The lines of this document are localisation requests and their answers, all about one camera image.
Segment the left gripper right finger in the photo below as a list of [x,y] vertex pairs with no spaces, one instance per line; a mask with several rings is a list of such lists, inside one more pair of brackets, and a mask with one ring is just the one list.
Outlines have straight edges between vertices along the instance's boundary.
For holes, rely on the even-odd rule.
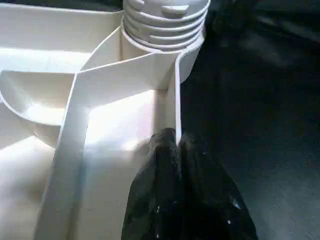
[[190,240],[256,240],[256,226],[233,179],[200,138],[179,143],[185,229]]

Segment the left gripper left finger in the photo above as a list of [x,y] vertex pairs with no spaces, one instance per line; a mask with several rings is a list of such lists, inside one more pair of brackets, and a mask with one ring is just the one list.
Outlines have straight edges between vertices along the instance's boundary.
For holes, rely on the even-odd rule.
[[176,132],[166,127],[150,138],[147,161],[131,183],[121,239],[180,240],[183,208]]

